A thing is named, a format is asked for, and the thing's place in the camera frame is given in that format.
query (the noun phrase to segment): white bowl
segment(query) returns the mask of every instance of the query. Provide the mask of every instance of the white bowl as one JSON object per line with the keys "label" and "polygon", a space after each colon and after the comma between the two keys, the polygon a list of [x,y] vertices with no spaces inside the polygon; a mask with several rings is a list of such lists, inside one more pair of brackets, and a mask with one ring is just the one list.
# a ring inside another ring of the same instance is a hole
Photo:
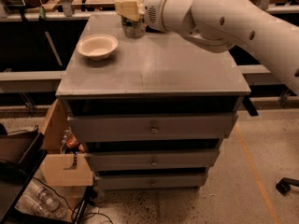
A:
{"label": "white bowl", "polygon": [[94,61],[108,58],[118,46],[118,40],[111,35],[90,35],[79,40],[77,51]]}

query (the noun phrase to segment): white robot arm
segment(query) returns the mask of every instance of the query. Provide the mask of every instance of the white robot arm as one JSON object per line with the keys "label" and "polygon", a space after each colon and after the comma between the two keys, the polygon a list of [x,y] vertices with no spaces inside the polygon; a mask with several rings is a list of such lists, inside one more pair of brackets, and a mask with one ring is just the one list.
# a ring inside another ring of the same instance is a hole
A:
{"label": "white robot arm", "polygon": [[249,0],[145,0],[145,20],[211,52],[246,50],[299,95],[299,28]]}

